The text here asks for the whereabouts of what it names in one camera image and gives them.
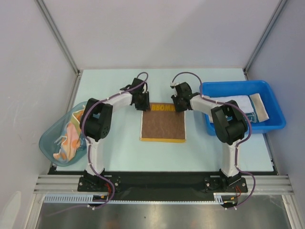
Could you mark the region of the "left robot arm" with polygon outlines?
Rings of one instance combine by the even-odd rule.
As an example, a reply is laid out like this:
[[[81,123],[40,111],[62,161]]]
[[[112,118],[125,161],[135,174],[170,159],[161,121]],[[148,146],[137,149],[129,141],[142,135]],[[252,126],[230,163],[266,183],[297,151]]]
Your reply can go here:
[[[113,113],[130,105],[134,105],[136,110],[150,110],[146,79],[136,77],[131,84],[121,88],[116,94],[102,100],[91,98],[86,104],[80,126],[87,147],[85,171],[91,175],[88,185],[95,191],[103,189],[105,185],[105,179],[100,176],[105,166],[103,152],[99,146],[102,146],[110,132]]]

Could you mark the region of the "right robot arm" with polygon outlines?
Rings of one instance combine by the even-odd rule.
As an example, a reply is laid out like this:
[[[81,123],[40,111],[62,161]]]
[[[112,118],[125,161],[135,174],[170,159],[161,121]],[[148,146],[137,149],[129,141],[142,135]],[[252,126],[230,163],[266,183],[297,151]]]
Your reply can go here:
[[[219,185],[223,191],[232,191],[236,185],[234,176],[240,173],[238,153],[241,141],[248,131],[245,114],[236,101],[219,102],[200,93],[193,93],[188,83],[171,83],[175,94],[171,96],[177,112],[199,111],[212,117],[217,138],[223,144],[223,162]]]

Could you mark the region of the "Doraemon teal beige towel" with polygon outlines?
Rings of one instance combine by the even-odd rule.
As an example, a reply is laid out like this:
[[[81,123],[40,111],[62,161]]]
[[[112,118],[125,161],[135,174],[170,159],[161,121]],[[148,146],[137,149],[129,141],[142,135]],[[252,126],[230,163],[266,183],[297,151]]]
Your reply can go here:
[[[259,93],[252,94],[249,96],[250,103],[253,111],[251,113],[246,113],[248,119],[251,123],[258,124],[269,120],[269,115],[266,111],[264,103],[261,99]]]

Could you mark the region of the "orange brown towel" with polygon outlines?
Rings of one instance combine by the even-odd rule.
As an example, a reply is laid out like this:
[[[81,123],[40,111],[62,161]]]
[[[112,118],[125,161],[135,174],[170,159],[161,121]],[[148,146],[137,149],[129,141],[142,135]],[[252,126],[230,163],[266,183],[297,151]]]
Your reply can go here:
[[[171,103],[150,103],[150,110],[142,112],[140,140],[186,142],[185,112],[177,112]]]

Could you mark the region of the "lavender white cloth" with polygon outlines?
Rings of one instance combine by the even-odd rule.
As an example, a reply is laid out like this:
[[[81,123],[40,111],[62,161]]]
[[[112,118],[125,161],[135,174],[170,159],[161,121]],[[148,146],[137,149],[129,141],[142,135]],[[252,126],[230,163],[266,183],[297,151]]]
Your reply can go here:
[[[239,108],[245,113],[253,113],[254,109],[251,104],[251,100],[247,95],[235,95],[235,96],[225,96],[225,97],[210,97],[210,99],[214,101],[219,101],[226,103],[228,101],[234,100],[236,101]]]

